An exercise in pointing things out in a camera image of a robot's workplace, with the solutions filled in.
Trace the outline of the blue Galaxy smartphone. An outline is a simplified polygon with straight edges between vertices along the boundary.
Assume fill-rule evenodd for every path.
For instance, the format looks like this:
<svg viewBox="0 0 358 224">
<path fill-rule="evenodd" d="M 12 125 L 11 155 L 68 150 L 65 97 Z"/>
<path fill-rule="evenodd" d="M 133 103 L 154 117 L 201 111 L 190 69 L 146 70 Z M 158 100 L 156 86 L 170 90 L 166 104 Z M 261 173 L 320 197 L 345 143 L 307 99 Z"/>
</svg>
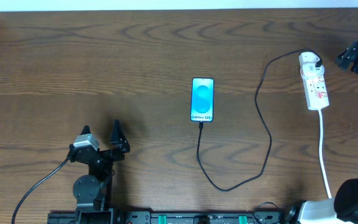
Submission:
<svg viewBox="0 0 358 224">
<path fill-rule="evenodd" d="M 190 119 L 194 122 L 212 122 L 213 114 L 214 79 L 192 79 Z"/>
</svg>

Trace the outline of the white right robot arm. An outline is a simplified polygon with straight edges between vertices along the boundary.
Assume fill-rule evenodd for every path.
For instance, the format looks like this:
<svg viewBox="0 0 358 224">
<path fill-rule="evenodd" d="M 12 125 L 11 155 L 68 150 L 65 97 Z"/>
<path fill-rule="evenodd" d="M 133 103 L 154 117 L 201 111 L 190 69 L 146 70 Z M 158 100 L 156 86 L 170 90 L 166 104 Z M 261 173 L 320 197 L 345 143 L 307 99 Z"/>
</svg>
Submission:
<svg viewBox="0 0 358 224">
<path fill-rule="evenodd" d="M 329 106 L 321 57 L 312 51 L 300 54 L 300 74 L 309 110 L 319 116 L 318 157 L 328 198 L 320 201 L 300 201 L 294 204 L 282 223 L 358 223 L 358 178 L 345 181 L 332 196 L 323 159 L 324 121 L 322 110 Z M 358 74 L 358 40 L 354 41 L 335 63 L 339 68 Z"/>
</svg>

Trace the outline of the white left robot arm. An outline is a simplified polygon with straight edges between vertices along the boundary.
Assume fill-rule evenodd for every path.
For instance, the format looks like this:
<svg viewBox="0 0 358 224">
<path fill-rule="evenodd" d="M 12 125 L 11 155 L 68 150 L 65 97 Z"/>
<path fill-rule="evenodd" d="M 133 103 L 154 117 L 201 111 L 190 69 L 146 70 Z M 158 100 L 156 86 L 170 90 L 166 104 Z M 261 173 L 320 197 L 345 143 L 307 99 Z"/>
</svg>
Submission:
<svg viewBox="0 0 358 224">
<path fill-rule="evenodd" d="M 79 177 L 73 184 L 76 198 L 75 218 L 72 223 L 124 223 L 122 212 L 110 207 L 113 165 L 123 161 L 130 151 L 121 124 L 114 121 L 110 137 L 111 149 L 100 150 L 99 142 L 86 125 L 74 143 L 69 145 L 70 162 L 88 166 L 88 174 Z"/>
</svg>

